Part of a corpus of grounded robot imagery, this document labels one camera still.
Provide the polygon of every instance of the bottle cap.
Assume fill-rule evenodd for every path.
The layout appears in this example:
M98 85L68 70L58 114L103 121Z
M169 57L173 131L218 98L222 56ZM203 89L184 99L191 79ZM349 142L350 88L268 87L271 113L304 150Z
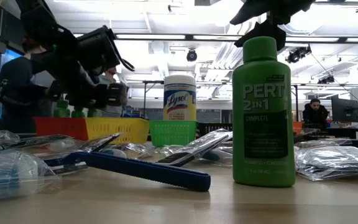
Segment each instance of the bottle cap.
M277 43L273 37L254 37L242 46L244 62L260 59L277 60Z

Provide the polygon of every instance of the bottle label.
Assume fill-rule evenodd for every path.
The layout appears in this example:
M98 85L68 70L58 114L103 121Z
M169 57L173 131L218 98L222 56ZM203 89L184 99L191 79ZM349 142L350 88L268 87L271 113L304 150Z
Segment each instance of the bottle label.
M164 86L163 119L170 121L196 120L196 87L189 84Z
M245 158L278 159L288 155L287 108L291 99L286 91L283 75L243 86Z

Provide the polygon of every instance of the man in dark jacket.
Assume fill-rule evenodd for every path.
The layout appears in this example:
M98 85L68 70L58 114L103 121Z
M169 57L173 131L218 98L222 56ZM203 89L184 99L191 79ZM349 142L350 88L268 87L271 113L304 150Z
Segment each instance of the man in dark jacket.
M306 126L311 128L325 129L327 125L328 111L320 104L318 99L312 99L310 103L305 105L303 111L303 120Z
M31 54L40 54L45 49L32 39L22 44L25 55L2 66L0 72L0 102L2 125L13 133L35 133L32 117L44 116L40 101L47 95L47 89L34 85Z

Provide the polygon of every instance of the ceiling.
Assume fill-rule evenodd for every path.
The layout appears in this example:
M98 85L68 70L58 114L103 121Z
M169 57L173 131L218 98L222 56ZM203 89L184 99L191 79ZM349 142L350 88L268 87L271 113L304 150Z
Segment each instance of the ceiling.
M229 20L242 6L242 1L220 0L211 6L198 6L200 1L45 0L57 21L74 34L84 34L103 25L116 34L244 34L257 21L265 20L262 15L242 25L230 26ZM20 14L15 1L8 0L4 8L16 16ZM356 10L358 6L312 5L308 12L294 15L291 23L282 29L288 35L358 36ZM232 70L242 63L242 50L232 43L140 40L116 43L121 56L136 67L135 72L125 68L121 71L121 77L129 82L161 80L163 74L194 75L198 82L229 82ZM188 49L196 50L196 62L187 62ZM288 46L282 50L279 61L286 63L285 57L294 49ZM319 77L326 75L325 70L346 83L350 68L358 65L358 45L311 44L311 49L313 56L289 64L293 83L316 83ZM198 95L230 97L230 92L229 86L203 86Z

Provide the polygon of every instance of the table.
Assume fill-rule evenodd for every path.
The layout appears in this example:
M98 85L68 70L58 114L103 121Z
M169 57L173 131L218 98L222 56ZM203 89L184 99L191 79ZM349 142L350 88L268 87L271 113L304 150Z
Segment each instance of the table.
M269 189L235 184L230 168L193 168L212 175L209 192L88 169L61 191L0 201L0 223L358 223L358 177Z
M358 128L327 128L323 132L327 132L329 136L335 136L337 138L356 139Z

